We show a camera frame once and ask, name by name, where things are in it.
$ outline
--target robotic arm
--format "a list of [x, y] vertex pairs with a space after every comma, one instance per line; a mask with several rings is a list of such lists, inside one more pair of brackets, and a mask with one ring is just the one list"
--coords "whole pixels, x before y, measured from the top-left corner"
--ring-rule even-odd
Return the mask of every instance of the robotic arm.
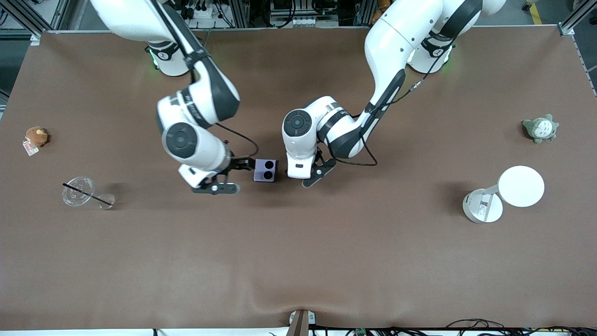
[[[365, 56], [373, 73], [375, 91], [361, 115], [355, 120], [332, 97], [326, 96], [289, 112], [284, 118], [282, 137], [287, 150], [288, 176], [302, 179], [303, 186], [309, 188], [334, 168], [336, 159], [358, 154], [402, 87], [407, 62], [426, 65], [425, 73], [432, 72], [436, 65], [441, 67], [454, 39], [468, 30], [483, 10], [493, 14], [504, 2], [396, 0], [365, 39]], [[438, 47], [439, 52], [425, 49], [424, 45], [432, 39], [445, 41], [445, 45]], [[328, 147], [332, 159], [323, 159], [318, 142]]]
[[253, 161], [233, 158], [226, 144], [207, 130], [236, 114], [240, 97], [234, 85], [172, 8], [153, 0], [91, 0], [91, 3], [115, 34], [147, 41], [153, 51], [162, 48], [156, 53], [162, 60], [159, 65], [163, 72], [178, 74], [181, 65], [185, 68], [182, 73], [189, 69], [197, 71], [198, 81], [158, 102], [162, 144], [182, 164], [179, 173], [193, 192], [237, 193], [236, 184], [227, 183], [227, 179], [218, 182], [217, 175], [227, 177], [232, 169], [250, 170], [254, 168]]

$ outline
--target turtle plush toy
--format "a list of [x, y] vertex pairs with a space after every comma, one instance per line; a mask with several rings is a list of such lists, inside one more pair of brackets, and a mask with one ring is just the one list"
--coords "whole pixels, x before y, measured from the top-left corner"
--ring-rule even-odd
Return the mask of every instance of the turtle plush toy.
[[551, 114], [546, 114], [545, 118], [537, 118], [535, 120], [524, 120], [522, 125], [527, 129], [530, 136], [533, 137], [535, 143], [551, 142], [556, 138], [556, 129], [559, 124], [553, 122]]

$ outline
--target paper label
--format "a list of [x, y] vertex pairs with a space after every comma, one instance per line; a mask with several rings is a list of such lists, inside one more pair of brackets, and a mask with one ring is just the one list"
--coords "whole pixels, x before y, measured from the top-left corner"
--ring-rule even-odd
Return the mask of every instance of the paper label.
[[23, 147], [25, 147], [25, 150], [27, 151], [27, 154], [29, 154], [29, 156], [34, 155], [35, 153], [39, 152], [39, 148], [37, 146], [33, 146], [29, 142], [29, 140], [23, 141]]

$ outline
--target clear plastic cup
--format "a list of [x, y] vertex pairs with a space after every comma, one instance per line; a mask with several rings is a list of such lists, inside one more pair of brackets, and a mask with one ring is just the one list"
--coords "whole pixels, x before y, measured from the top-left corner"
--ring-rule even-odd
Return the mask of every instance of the clear plastic cup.
[[68, 183], [71, 187], [81, 190], [80, 193], [77, 190], [73, 190], [68, 187], [64, 187], [62, 190], [62, 200], [72, 207], [90, 206], [96, 207], [101, 210], [110, 209], [115, 202], [113, 194], [100, 193], [96, 189], [96, 185], [93, 181], [86, 176], [78, 176], [70, 180]]

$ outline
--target plush toy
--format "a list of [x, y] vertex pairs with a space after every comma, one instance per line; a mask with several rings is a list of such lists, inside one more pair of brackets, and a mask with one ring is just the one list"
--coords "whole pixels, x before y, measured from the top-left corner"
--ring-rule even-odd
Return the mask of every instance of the plush toy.
[[33, 146], [41, 147], [48, 142], [48, 133], [39, 126], [28, 129], [25, 136]]
[[524, 120], [522, 125], [527, 129], [528, 134], [533, 137], [535, 143], [551, 142], [556, 138], [556, 129], [559, 124], [553, 122], [551, 114], [546, 114], [545, 118], [535, 120]]

